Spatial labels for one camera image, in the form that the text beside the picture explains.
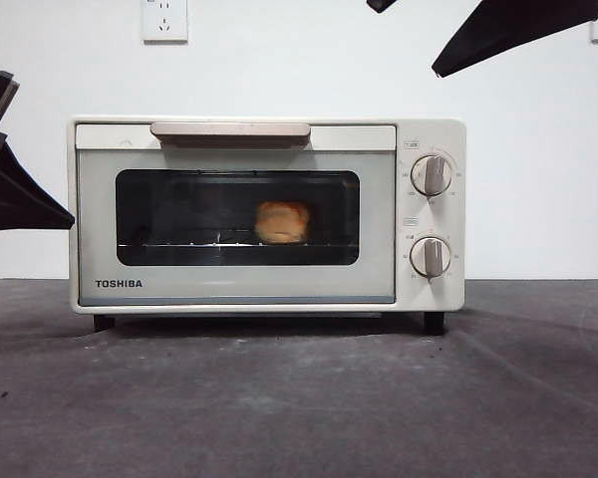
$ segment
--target oven handle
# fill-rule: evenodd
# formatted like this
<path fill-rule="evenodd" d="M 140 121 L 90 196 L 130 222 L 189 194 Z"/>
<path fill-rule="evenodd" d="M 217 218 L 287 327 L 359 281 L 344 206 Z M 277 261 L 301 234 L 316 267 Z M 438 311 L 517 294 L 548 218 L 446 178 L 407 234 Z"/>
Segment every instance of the oven handle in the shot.
<path fill-rule="evenodd" d="M 310 142 L 310 124 L 291 122 L 154 122 L 162 146 L 289 148 Z"/>

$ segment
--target glass window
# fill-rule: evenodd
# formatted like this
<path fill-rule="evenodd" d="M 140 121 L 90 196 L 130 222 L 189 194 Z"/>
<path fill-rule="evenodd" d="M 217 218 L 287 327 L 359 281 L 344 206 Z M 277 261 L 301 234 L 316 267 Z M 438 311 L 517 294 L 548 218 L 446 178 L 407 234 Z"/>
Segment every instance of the glass window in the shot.
<path fill-rule="evenodd" d="M 350 265 L 359 257 L 351 171 L 128 169 L 116 180 L 128 266 Z"/>

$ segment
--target control knob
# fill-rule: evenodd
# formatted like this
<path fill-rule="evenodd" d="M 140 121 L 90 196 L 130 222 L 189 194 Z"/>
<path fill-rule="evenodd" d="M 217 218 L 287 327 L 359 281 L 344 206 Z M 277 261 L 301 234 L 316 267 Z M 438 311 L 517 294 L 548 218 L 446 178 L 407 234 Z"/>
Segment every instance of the control knob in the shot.
<path fill-rule="evenodd" d="M 451 167 L 443 156 L 431 154 L 419 159 L 412 168 L 412 183 L 425 196 L 438 196 L 449 188 Z"/>
<path fill-rule="evenodd" d="M 429 279 L 441 276 L 449 268 L 449 246 L 437 237 L 425 237 L 410 252 L 416 271 Z"/>

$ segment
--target control panel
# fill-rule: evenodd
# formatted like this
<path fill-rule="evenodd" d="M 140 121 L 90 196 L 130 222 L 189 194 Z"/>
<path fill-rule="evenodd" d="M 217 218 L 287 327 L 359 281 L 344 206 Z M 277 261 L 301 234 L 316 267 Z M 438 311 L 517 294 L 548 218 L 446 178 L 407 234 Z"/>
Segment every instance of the control panel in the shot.
<path fill-rule="evenodd" d="M 404 121 L 398 137 L 397 305 L 457 310 L 464 301 L 465 127 Z"/>

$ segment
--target bread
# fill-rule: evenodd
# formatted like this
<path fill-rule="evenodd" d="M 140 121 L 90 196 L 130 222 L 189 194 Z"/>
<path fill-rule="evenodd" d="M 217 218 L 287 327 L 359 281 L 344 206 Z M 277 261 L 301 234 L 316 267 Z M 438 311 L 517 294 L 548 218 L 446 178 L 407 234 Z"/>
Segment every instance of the bread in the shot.
<path fill-rule="evenodd" d="M 255 231 L 266 244 L 296 244 L 308 239 L 309 221 L 302 202 L 267 201 L 257 206 Z"/>

